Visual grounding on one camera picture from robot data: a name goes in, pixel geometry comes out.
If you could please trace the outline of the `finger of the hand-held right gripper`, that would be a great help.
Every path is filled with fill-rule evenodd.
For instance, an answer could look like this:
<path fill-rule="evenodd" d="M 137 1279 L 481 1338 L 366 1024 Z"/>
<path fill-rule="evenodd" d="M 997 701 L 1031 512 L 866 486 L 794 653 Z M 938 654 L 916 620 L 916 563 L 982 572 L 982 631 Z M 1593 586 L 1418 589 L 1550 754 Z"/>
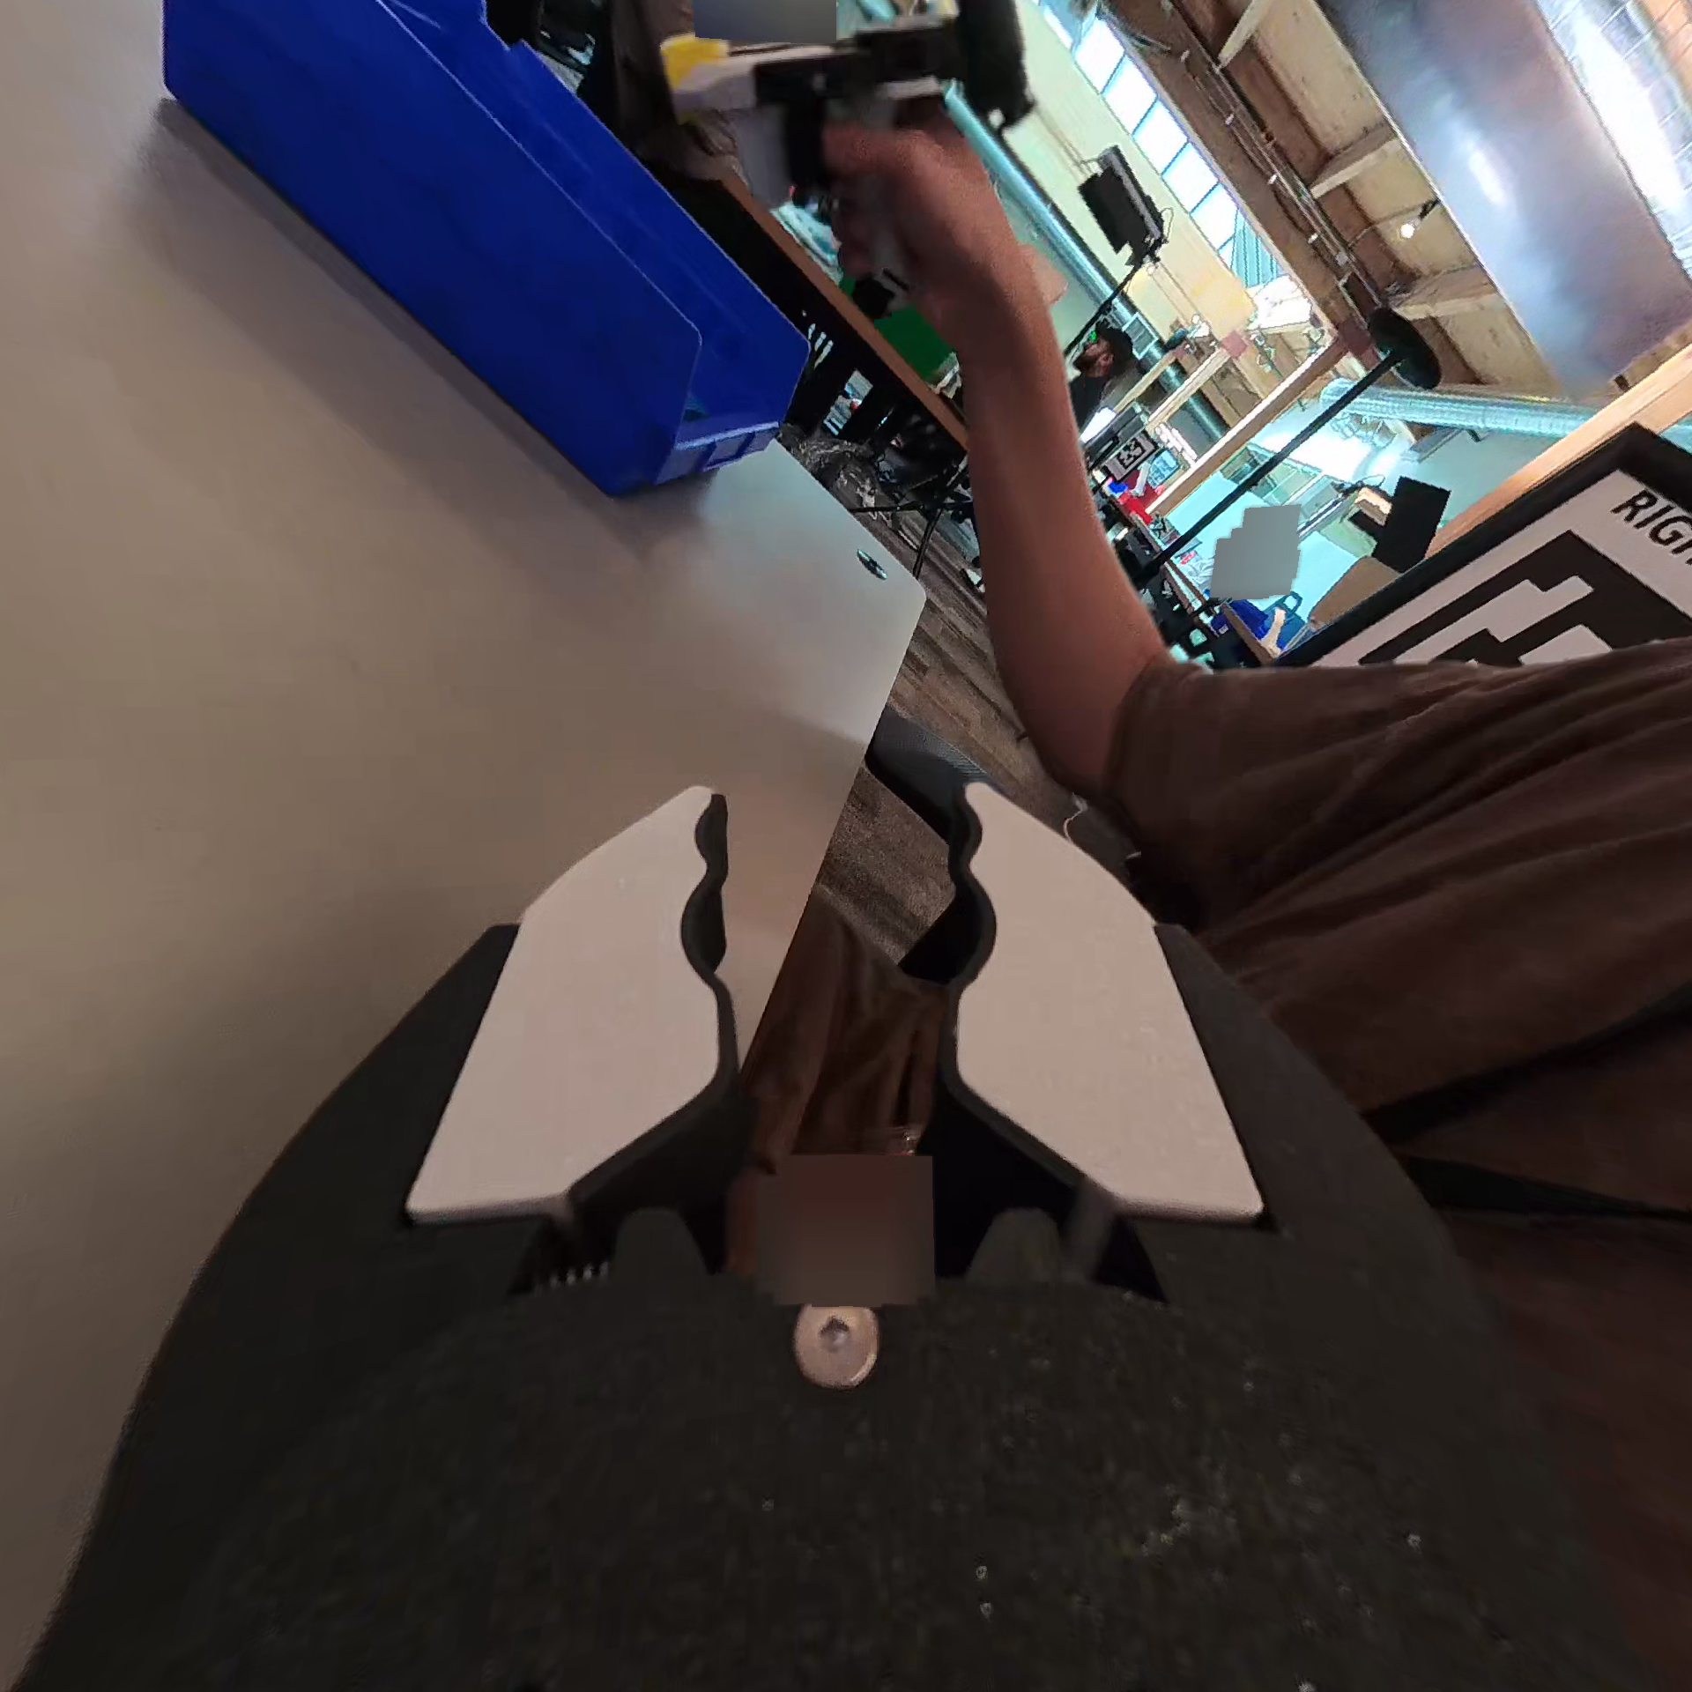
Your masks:
<path fill-rule="evenodd" d="M 860 45 L 860 36 L 829 45 L 730 45 L 725 65 L 704 68 L 669 93 L 676 115 L 829 113 L 848 93 Z"/>

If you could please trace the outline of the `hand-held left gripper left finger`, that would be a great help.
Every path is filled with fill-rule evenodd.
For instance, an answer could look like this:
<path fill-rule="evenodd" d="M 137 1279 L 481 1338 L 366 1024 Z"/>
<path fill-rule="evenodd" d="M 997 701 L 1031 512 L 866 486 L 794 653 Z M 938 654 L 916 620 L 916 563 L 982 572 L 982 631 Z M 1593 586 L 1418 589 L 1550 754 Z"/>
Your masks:
<path fill-rule="evenodd" d="M 728 802 L 688 789 L 527 905 L 412 1222 L 550 1220 L 605 1243 L 636 1211 L 725 1199 L 743 1165 L 725 879 Z"/>

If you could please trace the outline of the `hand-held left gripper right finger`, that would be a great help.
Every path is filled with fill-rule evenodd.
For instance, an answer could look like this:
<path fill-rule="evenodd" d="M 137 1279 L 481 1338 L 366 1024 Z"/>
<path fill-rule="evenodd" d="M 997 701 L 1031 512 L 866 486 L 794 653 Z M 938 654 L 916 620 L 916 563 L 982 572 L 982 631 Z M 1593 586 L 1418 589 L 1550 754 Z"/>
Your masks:
<path fill-rule="evenodd" d="M 1158 926 L 982 780 L 954 799 L 954 905 L 912 953 L 943 990 L 919 1154 L 938 1243 L 1044 1214 L 1061 1243 L 1131 1222 L 1254 1229 L 1264 1199 Z"/>

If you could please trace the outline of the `blue plastic bin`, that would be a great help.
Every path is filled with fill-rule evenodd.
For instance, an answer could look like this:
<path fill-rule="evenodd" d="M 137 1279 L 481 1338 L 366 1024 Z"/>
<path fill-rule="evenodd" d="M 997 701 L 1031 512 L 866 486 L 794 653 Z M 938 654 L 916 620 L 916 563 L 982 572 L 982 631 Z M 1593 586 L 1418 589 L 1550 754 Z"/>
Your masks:
<path fill-rule="evenodd" d="M 163 4 L 161 75 L 602 491 L 781 433 L 808 336 L 487 4 Z"/>

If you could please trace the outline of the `person's right forearm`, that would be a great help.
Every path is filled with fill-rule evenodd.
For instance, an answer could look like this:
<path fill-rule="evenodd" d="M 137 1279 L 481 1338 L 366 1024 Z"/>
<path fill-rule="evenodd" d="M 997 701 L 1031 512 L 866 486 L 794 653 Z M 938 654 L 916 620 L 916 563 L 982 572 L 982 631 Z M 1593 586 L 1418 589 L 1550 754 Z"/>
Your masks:
<path fill-rule="evenodd" d="M 1041 763 L 1072 790 L 1101 790 L 1123 705 L 1174 662 L 1098 518 L 1031 279 L 977 279 L 947 322 L 969 392 L 995 666 Z"/>

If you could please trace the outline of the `person's right hand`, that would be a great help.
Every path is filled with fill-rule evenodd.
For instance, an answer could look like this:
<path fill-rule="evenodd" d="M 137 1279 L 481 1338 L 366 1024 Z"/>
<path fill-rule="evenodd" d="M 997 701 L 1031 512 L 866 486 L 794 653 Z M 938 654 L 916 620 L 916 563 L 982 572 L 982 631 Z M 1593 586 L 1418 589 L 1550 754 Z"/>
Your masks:
<path fill-rule="evenodd" d="M 1017 333 L 1054 345 L 1041 277 L 947 105 L 910 105 L 892 128 L 829 122 L 823 160 L 848 273 L 892 258 L 916 309 L 963 355 Z"/>

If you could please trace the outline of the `black studio light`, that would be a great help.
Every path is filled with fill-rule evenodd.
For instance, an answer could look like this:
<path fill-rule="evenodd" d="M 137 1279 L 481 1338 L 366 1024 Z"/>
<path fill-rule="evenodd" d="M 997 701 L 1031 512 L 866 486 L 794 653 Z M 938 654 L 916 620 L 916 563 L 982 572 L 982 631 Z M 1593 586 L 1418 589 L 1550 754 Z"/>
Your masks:
<path fill-rule="evenodd" d="M 1092 170 L 1076 185 L 1076 195 L 1105 233 L 1111 253 L 1128 255 L 1131 263 L 1153 263 L 1162 255 L 1167 244 L 1166 213 L 1136 178 L 1119 146 L 1105 150 L 1092 160 Z"/>

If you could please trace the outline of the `green plastic bin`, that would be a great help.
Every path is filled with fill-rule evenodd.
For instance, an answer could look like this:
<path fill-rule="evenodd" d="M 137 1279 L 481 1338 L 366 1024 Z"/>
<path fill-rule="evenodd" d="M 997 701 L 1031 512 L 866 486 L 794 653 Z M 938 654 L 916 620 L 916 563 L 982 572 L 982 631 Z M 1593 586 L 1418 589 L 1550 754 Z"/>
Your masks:
<path fill-rule="evenodd" d="M 912 303 L 892 305 L 876 332 L 930 387 L 955 367 L 954 344 Z"/>

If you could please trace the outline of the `black office chair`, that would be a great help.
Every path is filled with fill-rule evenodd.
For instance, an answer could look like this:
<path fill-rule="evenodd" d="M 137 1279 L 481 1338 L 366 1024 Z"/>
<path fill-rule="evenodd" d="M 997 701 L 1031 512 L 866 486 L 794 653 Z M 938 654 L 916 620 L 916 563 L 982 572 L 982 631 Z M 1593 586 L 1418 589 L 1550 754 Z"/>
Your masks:
<path fill-rule="evenodd" d="M 1131 840 L 1079 795 L 1057 784 L 1048 770 L 1031 775 L 993 772 L 975 754 L 955 748 L 941 730 L 887 707 L 866 748 L 866 770 L 916 813 L 941 840 L 949 840 L 955 803 L 969 784 L 986 784 L 1038 821 L 1061 831 L 1072 846 L 1094 859 L 1106 874 L 1128 883 L 1139 864 Z"/>

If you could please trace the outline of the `person's brown clothing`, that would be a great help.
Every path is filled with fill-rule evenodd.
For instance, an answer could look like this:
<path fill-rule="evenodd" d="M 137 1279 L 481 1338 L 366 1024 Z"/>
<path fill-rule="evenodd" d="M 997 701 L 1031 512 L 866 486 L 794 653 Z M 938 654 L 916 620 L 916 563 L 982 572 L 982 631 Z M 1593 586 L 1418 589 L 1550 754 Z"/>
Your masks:
<path fill-rule="evenodd" d="M 1451 1215 L 1622 1625 L 1690 1689 L 1690 639 L 1105 670 L 1048 767 Z"/>

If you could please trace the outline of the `black framed board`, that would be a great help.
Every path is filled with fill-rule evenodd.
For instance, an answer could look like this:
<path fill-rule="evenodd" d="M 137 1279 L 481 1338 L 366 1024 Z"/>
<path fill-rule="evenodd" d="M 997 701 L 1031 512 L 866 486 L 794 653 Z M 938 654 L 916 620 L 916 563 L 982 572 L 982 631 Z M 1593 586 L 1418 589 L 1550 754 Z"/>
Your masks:
<path fill-rule="evenodd" d="M 1534 666 L 1690 636 L 1690 449 L 1625 428 L 1276 666 Z"/>

